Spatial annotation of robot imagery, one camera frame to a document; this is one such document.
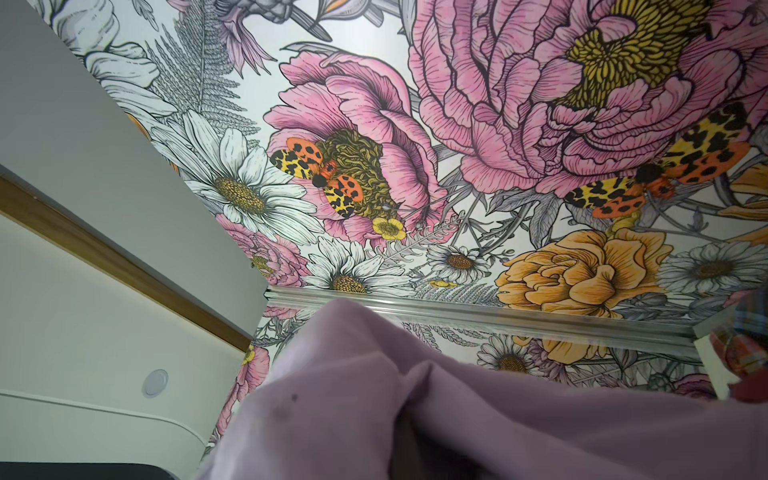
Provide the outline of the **lavender cloth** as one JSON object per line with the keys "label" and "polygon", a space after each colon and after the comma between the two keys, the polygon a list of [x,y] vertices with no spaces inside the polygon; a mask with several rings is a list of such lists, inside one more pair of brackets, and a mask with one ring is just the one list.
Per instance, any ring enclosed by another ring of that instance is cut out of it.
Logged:
{"label": "lavender cloth", "polygon": [[458,362],[335,300],[239,407],[204,479],[763,479],[767,407]]}

